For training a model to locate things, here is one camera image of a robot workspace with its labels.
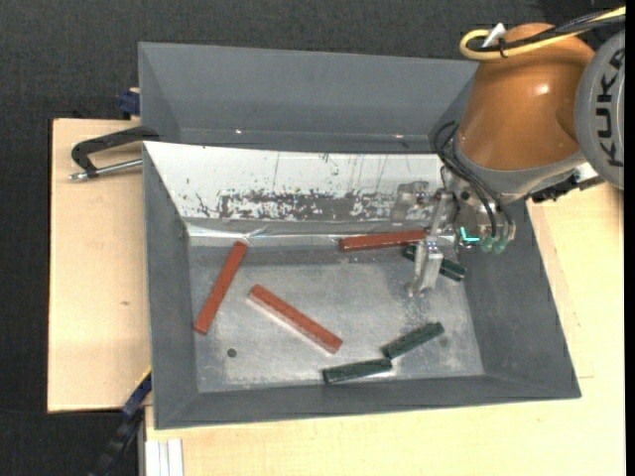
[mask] green block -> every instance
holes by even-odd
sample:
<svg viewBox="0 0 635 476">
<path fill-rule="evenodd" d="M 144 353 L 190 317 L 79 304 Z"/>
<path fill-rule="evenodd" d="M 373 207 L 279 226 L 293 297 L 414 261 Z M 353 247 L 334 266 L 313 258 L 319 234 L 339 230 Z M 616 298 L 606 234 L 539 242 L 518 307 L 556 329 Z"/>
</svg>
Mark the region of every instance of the green block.
<svg viewBox="0 0 635 476">
<path fill-rule="evenodd" d="M 340 365 L 339 367 L 331 367 L 321 372 L 324 381 L 327 384 L 333 384 L 389 372 L 392 368 L 393 364 L 389 358 L 379 358 L 377 360 L 360 361 L 348 365 Z"/>
<path fill-rule="evenodd" d="M 444 332 L 444 327 L 440 322 L 430 322 L 382 347 L 382 352 L 388 358 L 397 358 L 408 351 L 412 351 L 415 347 L 438 337 Z"/>
</svg>

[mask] black cable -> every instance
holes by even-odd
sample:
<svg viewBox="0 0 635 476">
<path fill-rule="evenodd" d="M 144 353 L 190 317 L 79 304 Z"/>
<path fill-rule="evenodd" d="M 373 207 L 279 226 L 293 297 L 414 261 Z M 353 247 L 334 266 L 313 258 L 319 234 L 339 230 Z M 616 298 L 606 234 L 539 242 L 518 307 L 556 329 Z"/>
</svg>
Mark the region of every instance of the black cable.
<svg viewBox="0 0 635 476">
<path fill-rule="evenodd" d="M 606 14 L 606 13 L 599 12 L 599 13 L 588 14 L 586 16 L 575 18 L 573 20 L 570 20 L 564 23 L 563 25 L 559 25 L 557 27 L 551 27 L 547 30 L 544 30 L 543 32 L 540 32 L 530 37 L 526 37 L 524 39 L 518 39 L 511 43 L 505 42 L 495 46 L 486 46 L 486 47 L 481 46 L 481 47 L 470 48 L 470 49 L 476 53 L 496 52 L 496 53 L 500 53 L 502 57 L 505 57 L 506 56 L 505 52 L 508 52 L 515 48 L 528 46 L 531 44 L 539 43 L 541 41 L 545 41 L 547 39 L 553 39 L 555 37 L 572 34 L 575 32 L 581 32 L 581 31 L 587 32 L 587 31 L 597 29 L 600 27 L 614 25 L 616 23 L 624 23 L 626 21 L 626 16 L 614 16 L 611 18 L 603 19 L 603 20 L 592 21 L 592 22 L 590 21 L 592 19 L 597 18 L 598 16 L 601 16 L 602 14 Z"/>
<path fill-rule="evenodd" d="M 451 127 L 452 125 L 453 125 L 453 128 L 452 128 L 451 132 L 448 134 L 447 138 L 445 138 L 445 141 L 443 142 L 443 144 L 440 145 L 439 138 L 440 138 L 442 132 L 445 129 Z M 495 238 L 496 235 L 497 235 L 496 217 L 494 216 L 494 212 L 492 211 L 492 208 L 489 205 L 489 201 L 487 200 L 487 198 L 485 197 L 485 195 L 483 193 L 483 191 L 487 191 L 488 190 L 488 187 L 480 180 L 480 178 L 478 178 L 474 173 L 468 171 L 465 167 L 463 167 L 458 162 L 458 160 L 456 159 L 456 155 L 453 153 L 453 149 L 452 149 L 453 157 L 452 157 L 451 161 L 448 159 L 447 155 L 444 152 L 444 148 L 451 142 L 451 140 L 454 137 L 454 134 L 456 133 L 457 129 L 458 129 L 458 124 L 456 124 L 454 121 L 450 121 L 450 122 L 447 122 L 446 124 L 442 125 L 437 130 L 436 134 L 433 137 L 433 148 L 435 149 L 435 152 L 440 157 L 440 159 L 442 160 L 444 165 L 450 171 L 452 171 L 455 175 L 457 175 L 458 177 L 460 177 L 460 178 L 464 179 L 465 181 L 467 181 L 471 185 L 471 187 L 473 188 L 474 192 L 476 192 L 476 195 L 478 196 L 479 200 L 483 204 L 483 207 L 485 208 L 485 211 L 487 211 L 487 216 L 489 218 L 489 223 L 490 223 L 490 226 L 491 226 L 490 236 L 492 238 Z M 499 202 L 497 202 L 497 200 L 496 200 L 496 195 L 491 195 L 491 196 L 494 199 L 494 202 L 498 206 Z"/>
</svg>

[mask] metal plate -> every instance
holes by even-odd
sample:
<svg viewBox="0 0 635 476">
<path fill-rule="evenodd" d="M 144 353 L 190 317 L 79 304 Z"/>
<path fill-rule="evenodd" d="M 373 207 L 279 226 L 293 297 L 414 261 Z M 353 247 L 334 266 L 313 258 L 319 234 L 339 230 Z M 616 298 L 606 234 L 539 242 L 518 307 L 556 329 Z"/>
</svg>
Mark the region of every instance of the metal plate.
<svg viewBox="0 0 635 476">
<path fill-rule="evenodd" d="M 166 147 L 183 147 L 180 153 L 190 158 L 170 161 L 179 154 L 158 152 Z M 216 152 L 215 159 L 221 160 L 246 151 Z M 458 284 L 440 277 L 431 295 L 418 298 L 404 290 L 413 264 L 401 249 L 341 253 L 338 232 L 324 222 L 296 222 L 310 227 L 309 233 L 297 228 L 263 235 L 251 227 L 242 236 L 253 246 L 212 328 L 206 336 L 194 333 L 193 321 L 228 246 L 241 237 L 231 223 L 223 232 L 222 217 L 181 216 L 184 205 L 178 200 L 183 194 L 190 197 L 188 188 L 196 185 L 184 178 L 209 164 L 210 157 L 196 146 L 148 143 L 144 148 L 158 428 L 579 395 L 522 204 L 513 208 L 519 233 L 507 253 L 461 255 L 467 280 Z M 227 170 L 213 176 L 219 184 L 223 177 L 235 177 L 231 161 L 225 163 Z M 182 169 L 180 176 L 175 164 Z M 215 225 L 205 226 L 209 221 Z M 390 224 L 362 221 L 355 230 Z M 317 228 L 323 232 L 315 233 Z M 340 351 L 325 353 L 247 303 L 255 284 L 337 334 L 344 340 Z M 390 373 L 336 386 L 321 380 L 324 367 L 377 358 L 382 345 L 431 321 L 440 321 L 445 334 L 396 360 Z"/>
</svg>

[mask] metal clamp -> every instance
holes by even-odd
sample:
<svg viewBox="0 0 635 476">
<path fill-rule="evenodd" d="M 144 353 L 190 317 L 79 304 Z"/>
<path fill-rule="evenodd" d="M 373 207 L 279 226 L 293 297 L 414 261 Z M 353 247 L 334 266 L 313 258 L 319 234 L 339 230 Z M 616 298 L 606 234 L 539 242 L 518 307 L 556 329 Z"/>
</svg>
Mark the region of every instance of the metal clamp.
<svg viewBox="0 0 635 476">
<path fill-rule="evenodd" d="M 83 169 L 82 173 L 69 175 L 68 179 L 92 179 L 107 173 L 114 173 L 135 166 L 141 166 L 141 159 L 128 161 L 125 163 L 98 168 L 92 163 L 88 155 L 111 148 L 128 145 L 136 141 L 159 141 L 159 135 L 149 127 L 134 127 L 114 134 L 108 134 L 99 138 L 89 139 L 77 143 L 70 152 L 72 159 Z"/>
</svg>

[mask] red wooden stick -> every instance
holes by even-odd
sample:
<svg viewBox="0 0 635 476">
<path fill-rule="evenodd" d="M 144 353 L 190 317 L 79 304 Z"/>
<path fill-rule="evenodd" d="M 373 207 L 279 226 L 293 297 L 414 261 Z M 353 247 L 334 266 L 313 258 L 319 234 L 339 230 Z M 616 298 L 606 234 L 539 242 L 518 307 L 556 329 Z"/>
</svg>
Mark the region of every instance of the red wooden stick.
<svg viewBox="0 0 635 476">
<path fill-rule="evenodd" d="M 296 328 L 302 335 L 309 338 L 329 353 L 336 353 L 342 341 L 339 337 L 320 326 L 315 321 L 306 317 L 303 313 L 290 306 L 282 299 L 276 297 L 262 286 L 254 286 L 249 294 L 249 299 L 267 309 Z"/>
<path fill-rule="evenodd" d="M 406 243 L 425 240 L 428 234 L 424 230 L 403 231 L 401 233 L 377 233 L 363 236 L 349 236 L 339 240 L 339 250 L 348 252 L 351 250 L 381 249 L 384 247 L 396 247 Z"/>
<path fill-rule="evenodd" d="M 211 293 L 205 302 L 198 319 L 194 324 L 194 331 L 201 335 L 207 334 L 211 322 L 214 320 L 222 299 L 225 297 L 225 293 L 229 289 L 229 285 L 236 275 L 236 271 L 240 266 L 243 256 L 247 252 L 247 246 L 244 243 L 236 242 L 227 256 L 227 260 L 218 274 L 218 278 L 214 283 L 214 287 L 211 289 Z"/>
</svg>

